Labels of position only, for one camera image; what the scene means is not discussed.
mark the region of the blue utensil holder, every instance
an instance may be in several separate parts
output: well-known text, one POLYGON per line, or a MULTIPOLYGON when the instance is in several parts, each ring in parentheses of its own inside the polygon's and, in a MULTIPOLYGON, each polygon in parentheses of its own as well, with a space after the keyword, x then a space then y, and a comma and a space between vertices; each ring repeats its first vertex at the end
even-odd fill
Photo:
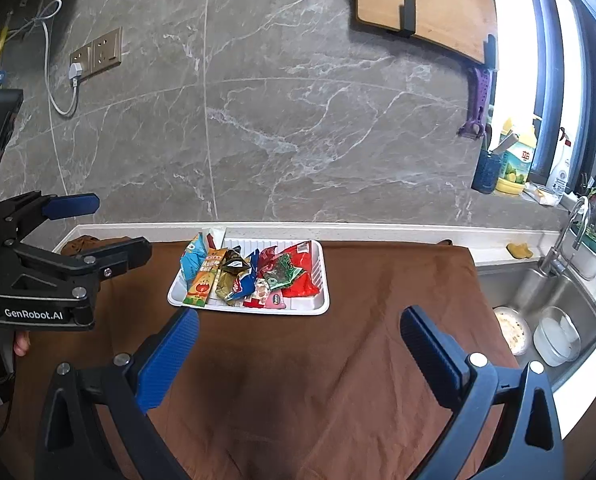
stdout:
POLYGON ((480 150, 476 172, 473 175, 472 189, 490 194, 498 182, 503 153, 494 155, 487 150, 480 150))

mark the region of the stainless steel sink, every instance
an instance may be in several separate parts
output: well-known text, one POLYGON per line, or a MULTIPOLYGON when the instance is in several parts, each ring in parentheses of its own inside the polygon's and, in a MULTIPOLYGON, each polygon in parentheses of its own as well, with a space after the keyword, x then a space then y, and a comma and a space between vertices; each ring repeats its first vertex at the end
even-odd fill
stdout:
POLYGON ((533 343, 516 359, 521 367, 529 361, 540 361, 552 384, 553 391, 564 383, 578 369, 580 364, 596 348, 596 300, 577 282, 569 271, 561 276, 550 276, 540 285, 522 308, 514 305, 514 298, 527 277, 534 278, 536 264, 518 263, 499 266, 478 267, 480 288, 491 308, 509 306, 518 311, 529 324, 533 338, 534 329, 540 319, 540 311, 548 305, 555 305, 565 311, 580 334, 580 355, 572 362, 550 367, 542 360, 533 343))

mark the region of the white countertop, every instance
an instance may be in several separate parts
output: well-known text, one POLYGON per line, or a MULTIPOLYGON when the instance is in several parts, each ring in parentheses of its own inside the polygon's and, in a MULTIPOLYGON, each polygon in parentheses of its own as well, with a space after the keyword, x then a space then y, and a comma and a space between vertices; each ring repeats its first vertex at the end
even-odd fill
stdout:
MULTIPOLYGON (((367 240, 438 243, 450 238, 454 245, 468 247, 476 266, 518 262, 507 251, 510 242, 527 242, 534 252, 529 261, 546 254, 558 237, 555 231, 529 231, 497 228, 429 226, 406 224, 348 224, 306 222, 167 222, 138 224, 83 224, 76 226, 56 247, 81 235, 100 239, 143 236, 151 242, 190 240, 203 228, 224 227, 231 237, 367 240)), ((580 279, 596 297, 596 278, 580 279)), ((596 349, 578 370, 553 394, 560 432, 565 438, 596 398, 596 349)))

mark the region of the wall socket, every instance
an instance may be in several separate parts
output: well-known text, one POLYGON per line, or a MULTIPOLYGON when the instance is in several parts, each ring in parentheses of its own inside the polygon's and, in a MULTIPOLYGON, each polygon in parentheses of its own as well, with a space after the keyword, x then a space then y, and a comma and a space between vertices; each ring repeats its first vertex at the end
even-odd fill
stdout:
POLYGON ((69 63, 82 64, 81 80, 119 65, 122 62, 122 27, 81 46, 69 59, 69 63))

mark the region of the blue snack wrapper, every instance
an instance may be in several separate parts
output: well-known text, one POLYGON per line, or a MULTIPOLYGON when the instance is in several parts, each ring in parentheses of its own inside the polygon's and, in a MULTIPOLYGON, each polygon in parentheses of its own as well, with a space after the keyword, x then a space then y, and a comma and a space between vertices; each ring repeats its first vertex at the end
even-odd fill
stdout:
POLYGON ((257 261, 260 251, 258 249, 255 252, 249 254, 247 261, 251 265, 250 269, 244 270, 238 274, 236 281, 233 283, 231 293, 225 298, 225 301, 240 300, 250 296, 255 290, 255 278, 257 276, 257 261))
POLYGON ((203 234, 198 233, 195 238, 189 242, 185 249, 185 254, 180 258, 180 268, 182 269, 182 276, 187 282, 187 290, 206 257, 207 249, 204 246, 203 234))

